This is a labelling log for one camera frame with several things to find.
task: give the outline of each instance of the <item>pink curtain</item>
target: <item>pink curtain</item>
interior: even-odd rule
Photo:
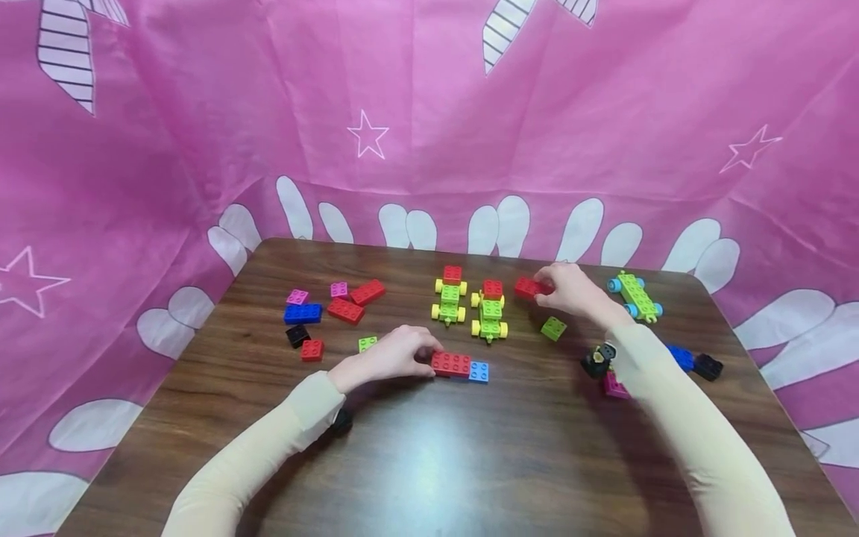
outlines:
[[[843,0],[0,0],[0,537],[58,528],[273,236],[693,273],[856,512],[857,27]]]

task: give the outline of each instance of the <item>wooden table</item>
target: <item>wooden table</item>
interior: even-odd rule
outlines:
[[[465,325],[430,319],[434,281],[461,265],[470,289],[500,279],[510,334],[491,347]],[[188,479],[305,376],[356,352],[358,338],[407,323],[449,350],[490,364],[489,385],[436,378],[368,385],[346,404],[343,437],[323,436],[286,462],[253,500],[239,535],[696,535],[680,476],[631,401],[605,397],[578,360],[601,341],[573,322],[555,344],[549,316],[515,300],[513,283],[544,263],[452,253],[269,240],[245,266],[59,532],[60,537],[159,535]],[[585,267],[598,282],[617,274]],[[856,526],[704,287],[685,274],[639,272],[665,307],[667,343],[725,363],[695,382],[772,477],[799,535]],[[325,316],[321,364],[302,363],[284,335],[295,287],[329,302],[328,285],[379,278],[387,294],[352,327]],[[695,424],[689,424],[695,434]]]

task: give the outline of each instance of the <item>human hand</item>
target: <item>human hand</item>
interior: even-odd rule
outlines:
[[[534,279],[555,288],[549,295],[534,297],[540,306],[586,317],[604,330],[635,322],[623,306],[609,298],[575,263],[544,266]]]
[[[370,381],[398,376],[435,376],[432,366],[417,362],[415,357],[429,357],[437,351],[444,351],[444,347],[427,328],[403,325],[361,354],[337,364],[328,372],[328,378],[341,394],[347,394]]]

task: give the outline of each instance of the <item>forearm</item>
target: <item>forearm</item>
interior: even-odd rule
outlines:
[[[206,463],[176,498],[162,535],[235,535],[253,495],[287,458],[333,423],[345,399],[334,380],[325,371],[304,379],[283,403]]]
[[[707,535],[793,535],[765,470],[710,399],[646,326],[621,323],[607,338],[618,349],[618,381],[651,417],[672,450]]]

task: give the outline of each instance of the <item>striped pattern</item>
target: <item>striped pattern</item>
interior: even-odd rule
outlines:
[[[44,0],[39,24],[39,66],[77,104],[93,112],[89,23],[75,0]]]
[[[484,72],[487,75],[513,43],[531,15],[534,2],[535,0],[498,0],[484,24]]]
[[[588,27],[594,25],[598,0],[557,0],[557,2],[580,21],[588,25]]]

